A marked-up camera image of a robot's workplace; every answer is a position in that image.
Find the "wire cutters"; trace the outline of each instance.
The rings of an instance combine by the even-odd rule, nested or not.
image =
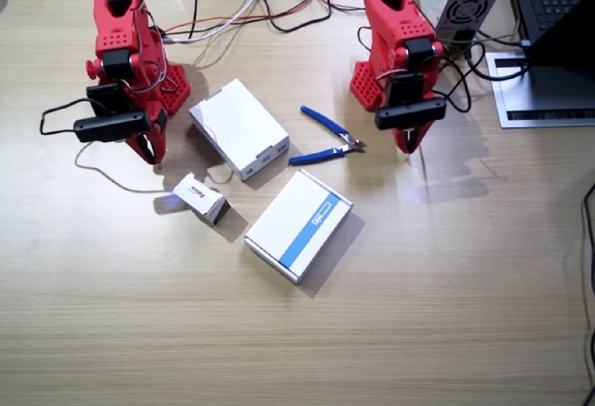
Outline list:
[[[310,116],[313,120],[319,122],[328,130],[333,132],[335,135],[341,137],[343,141],[345,141],[345,145],[340,148],[332,148],[322,152],[312,153],[310,155],[302,155],[300,157],[292,157],[289,159],[289,164],[292,166],[301,166],[303,164],[314,164],[319,162],[325,162],[327,160],[332,160],[338,157],[344,157],[350,152],[360,152],[364,153],[365,150],[365,143],[360,141],[359,139],[353,138],[350,133],[345,130],[343,127],[335,123],[334,121],[329,120],[324,115],[320,114],[317,111],[313,111],[312,109],[301,106],[302,113]]]

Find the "white cardboard box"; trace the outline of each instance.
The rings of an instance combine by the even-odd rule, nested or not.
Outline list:
[[[245,243],[299,283],[352,207],[345,197],[300,170],[246,233]]]
[[[223,194],[208,188],[192,172],[178,183],[174,188],[174,194],[211,225],[217,225],[230,209],[230,204]]]
[[[237,79],[191,108],[190,115],[242,181],[289,149],[287,132]]]

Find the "wooden desk surface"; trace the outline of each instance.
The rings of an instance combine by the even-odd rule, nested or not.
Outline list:
[[[191,17],[192,0],[146,1],[162,27]],[[242,1],[201,0],[200,16],[231,14]],[[123,144],[93,144],[79,160],[124,190],[74,165],[76,138],[38,133],[42,110],[90,83],[92,5],[7,0],[0,13],[0,404],[582,402],[579,206],[595,180],[593,129],[501,130],[491,86],[470,79],[474,108],[449,111],[430,130],[424,177],[421,154],[405,159],[350,94],[353,65],[366,56],[355,35],[365,17],[335,13],[289,35],[260,23],[206,51],[168,46],[193,93],[168,127],[163,164],[152,169]],[[279,23],[323,13],[312,5]],[[513,23],[509,0],[499,0],[486,30]],[[231,178],[187,114],[234,78],[289,132],[291,153],[337,144],[302,104],[369,145],[308,168],[355,206],[299,287],[243,245],[296,170],[283,158],[247,184]],[[447,73],[441,87],[453,80]],[[89,112],[73,108],[49,124]],[[152,192],[188,171],[229,197],[219,228]]]

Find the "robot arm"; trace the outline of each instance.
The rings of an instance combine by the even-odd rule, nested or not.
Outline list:
[[[372,29],[370,59],[358,62],[350,90],[378,129],[394,129],[399,149],[414,152],[446,113],[432,92],[443,45],[414,0],[364,0]]]
[[[125,139],[147,163],[159,164],[167,119],[190,95],[183,68],[167,61],[144,0],[95,0],[94,17],[97,58],[86,62],[86,72],[99,85],[86,93],[100,104],[92,104],[95,117],[74,124],[74,133],[83,142]]]

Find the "white cable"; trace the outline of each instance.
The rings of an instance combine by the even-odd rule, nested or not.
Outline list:
[[[225,30],[230,24],[236,22],[238,20],[238,18],[241,17],[252,6],[252,4],[254,2],[255,2],[255,0],[248,0],[244,4],[244,6],[238,10],[237,13],[235,13],[233,16],[231,16],[231,19],[227,20],[225,23],[223,23],[223,25],[216,28],[212,32],[203,34],[200,37],[196,37],[196,38],[192,38],[192,39],[176,39],[176,38],[166,37],[164,39],[164,43],[165,44],[193,44],[194,42],[204,41],[205,39],[208,39],[209,37],[213,37],[213,36],[217,35],[218,33],[221,33],[223,30]]]

